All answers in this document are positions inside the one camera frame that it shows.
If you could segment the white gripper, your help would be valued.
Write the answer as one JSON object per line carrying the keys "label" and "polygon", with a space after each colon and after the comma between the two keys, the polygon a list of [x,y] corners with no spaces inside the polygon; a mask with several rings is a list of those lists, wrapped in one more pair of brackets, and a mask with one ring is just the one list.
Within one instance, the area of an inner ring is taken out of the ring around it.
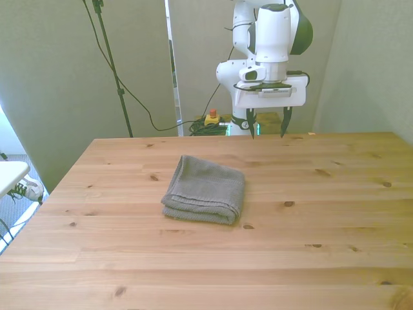
{"label": "white gripper", "polygon": [[254,109],[283,108],[280,136],[286,134],[292,117],[292,107],[303,106],[307,100],[307,76],[287,76],[285,81],[276,84],[239,81],[234,84],[234,105],[247,109],[246,117],[252,138],[255,137],[256,113]]}

